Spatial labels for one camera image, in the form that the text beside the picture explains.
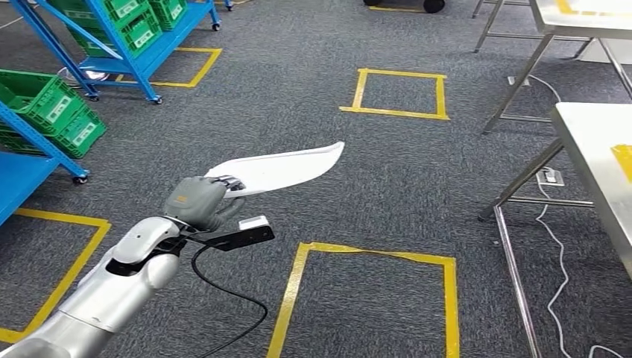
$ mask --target green plastic crate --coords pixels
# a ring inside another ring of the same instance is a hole
[[[101,28],[84,1],[51,0],[50,3],[82,28]],[[116,29],[123,28],[150,7],[148,0],[105,0],[103,4]]]
[[[149,3],[164,31],[173,30],[186,13],[186,0],[150,0]]]
[[[45,136],[72,158],[82,158],[92,144],[105,133],[105,124],[84,106],[59,134]],[[0,143],[7,149],[23,154],[43,154],[37,147],[13,131],[0,131]]]
[[[117,52],[116,47],[114,47],[114,44],[110,42],[110,39],[105,34],[105,31],[96,28],[87,28],[86,30],[90,32],[91,35],[99,39],[107,47],[114,50],[114,52]],[[88,56],[111,57],[110,54],[98,47],[96,43],[86,40],[86,38],[81,36],[77,31],[74,31],[70,28],[69,31],[71,36],[75,39],[75,41],[77,41],[77,44],[83,49],[83,52],[85,52]]]
[[[86,40],[77,31],[70,30],[70,34],[75,38],[79,46],[83,48],[89,56],[94,57],[110,57],[110,55],[102,50],[97,44],[92,41]],[[105,34],[105,31],[96,28],[87,28],[86,31],[91,35],[99,39],[103,44],[116,51],[114,45],[110,42],[110,39]],[[151,7],[138,18],[134,19],[127,26],[123,27],[119,31],[119,35],[124,40],[127,48],[130,50],[132,57],[138,57],[149,45],[158,40],[162,31],[158,25],[158,18],[154,15]]]
[[[56,75],[0,69],[0,85],[0,100],[42,134],[59,133],[85,105]]]

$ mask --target stainless steel table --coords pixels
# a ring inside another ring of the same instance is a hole
[[[502,214],[503,204],[517,202],[596,208],[613,246],[632,277],[632,104],[558,103],[552,112],[552,122],[558,138],[478,216],[481,220],[496,216],[531,356],[536,358],[542,354]],[[590,201],[514,196],[563,148],[594,198],[594,204]]]
[[[498,11],[505,0],[498,0],[494,12],[487,22],[487,26],[481,39],[478,41],[477,52],[487,36],[496,36],[490,33],[491,24],[498,15]],[[520,122],[550,122],[548,118],[517,116],[505,114],[509,104],[518,93],[522,83],[528,78],[538,61],[549,47],[552,40],[583,40],[585,37],[598,39],[604,48],[608,59],[613,64],[616,74],[621,79],[624,88],[632,98],[632,81],[625,73],[621,64],[616,60],[607,42],[601,38],[632,40],[632,6],[630,1],[621,0],[530,0],[531,9],[537,23],[538,30],[544,34],[540,45],[537,47],[527,66],[515,83],[507,97],[503,100],[493,117],[487,122],[483,130],[488,134],[500,119]],[[522,39],[537,39],[529,35],[501,34],[497,37],[510,37]]]

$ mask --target robotic arm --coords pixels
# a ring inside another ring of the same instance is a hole
[[[175,276],[187,240],[222,251],[274,238],[264,216],[240,222],[240,231],[201,241],[244,205],[246,195],[316,178],[338,161],[344,144],[231,160],[206,177],[182,180],[164,216],[141,220],[79,282],[76,291],[37,330],[0,358],[95,358],[107,342]],[[224,198],[234,198],[224,209]]]

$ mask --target blue metal shelf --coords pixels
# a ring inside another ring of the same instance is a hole
[[[146,95],[147,100],[161,103],[161,96],[154,92],[149,77],[160,67],[165,59],[175,50],[178,45],[193,31],[193,29],[202,21],[208,13],[211,16],[213,30],[218,30],[220,25],[219,15],[215,9],[213,0],[203,0],[202,2],[187,3],[186,13],[178,22],[173,31],[163,31],[162,35],[155,43],[145,49],[138,57],[134,57],[127,48],[126,42],[120,38],[119,31],[115,28],[112,20],[108,16],[103,0],[84,0],[88,8],[92,11],[99,25],[113,44],[112,48],[104,45],[100,40],[96,39],[88,31],[74,23],[66,15],[58,9],[51,6],[47,0],[37,0],[42,8],[46,9],[53,16],[57,17],[61,22],[77,31],[88,41],[98,45],[110,57],[88,57],[79,66],[74,63],[67,51],[63,48],[60,41],[52,33],[51,29],[46,25],[42,18],[28,5],[28,0],[10,0],[13,6],[24,16],[34,30],[44,40],[44,43],[57,55],[64,63],[68,70],[77,78],[79,84],[86,90],[91,98],[97,98],[98,92],[95,89],[97,85],[107,86],[134,86],[139,87]],[[233,6],[230,0],[224,0],[228,8]],[[119,81],[94,81],[84,75],[85,70],[96,72],[118,73],[132,75],[136,82],[133,84]]]
[[[186,13],[175,29],[163,32],[155,43],[135,59],[136,68],[141,75],[149,78],[202,21],[212,6],[212,3],[188,3]],[[79,68],[96,72],[133,74],[123,61],[109,57],[88,57],[79,64]]]
[[[0,151],[0,224],[60,165],[56,158]]]
[[[0,224],[58,166],[63,166],[75,177],[87,177],[89,173],[87,170],[68,158],[2,102],[0,102],[0,122],[6,123],[48,156],[33,157],[0,151]]]

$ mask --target white cable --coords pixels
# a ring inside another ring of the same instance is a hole
[[[546,166],[544,167],[544,169],[548,170],[548,171],[552,170],[551,168],[546,167]],[[537,188],[540,190],[540,192],[547,199],[551,198],[549,196],[549,194],[547,194],[544,191],[544,189],[542,188],[542,184],[540,182],[538,182]],[[551,298],[551,300],[549,301],[549,304],[546,305],[546,309],[549,311],[549,313],[551,313],[551,316],[553,317],[553,319],[555,320],[555,324],[557,325],[557,333],[558,333],[558,336],[560,337],[560,351],[562,351],[562,354],[565,356],[565,358],[572,358],[570,356],[570,354],[568,354],[568,352],[566,352],[566,349],[564,348],[564,332],[562,330],[562,324],[560,323],[560,319],[557,318],[557,316],[555,315],[555,312],[553,312],[553,308],[552,308],[553,304],[555,303],[557,298],[560,297],[560,294],[564,290],[564,287],[566,287],[566,285],[568,284],[568,282],[569,282],[569,274],[568,274],[568,272],[566,272],[566,268],[564,267],[564,244],[560,240],[557,239],[557,237],[555,236],[555,234],[553,233],[551,228],[542,220],[542,217],[544,217],[544,215],[546,214],[546,211],[547,211],[548,208],[549,208],[548,204],[544,205],[544,209],[542,209],[542,212],[535,219],[535,221],[539,222],[540,224],[542,224],[542,226],[546,229],[546,231],[549,232],[549,235],[551,236],[551,238],[553,238],[553,240],[560,246],[560,268],[562,269],[562,273],[564,274],[564,282],[562,282],[562,284],[557,288],[557,291],[556,291],[555,295],[553,296],[553,298]],[[595,354],[595,350],[597,348],[600,348],[600,349],[602,349],[602,350],[604,350],[606,352],[610,352],[613,355],[617,356],[618,358],[623,358],[623,356],[621,354],[618,354],[615,351],[613,351],[613,350],[611,350],[609,348],[606,348],[606,347],[604,347],[602,345],[593,345],[590,348],[590,352],[588,354],[588,358],[593,358],[593,355]]]
[[[17,18],[17,19],[15,19],[15,20],[11,21],[11,22],[8,22],[8,23],[6,23],[6,24],[4,24],[4,25],[0,26],[0,30],[2,30],[3,28],[8,28],[9,26],[11,26],[11,25],[15,24],[16,22],[20,21],[21,19],[24,19],[24,16],[20,16],[19,18]]]
[[[539,77],[535,77],[533,75],[529,75],[529,77],[533,78],[534,80],[540,82],[541,84],[547,86],[549,88],[549,90],[551,90],[551,92],[553,92],[553,94],[555,95],[555,98],[557,98],[558,102],[562,102],[562,98],[560,97],[560,94],[557,93],[557,91],[555,90],[555,88],[553,88],[553,86],[551,86],[551,84],[549,84],[549,82],[544,81],[542,78]]]

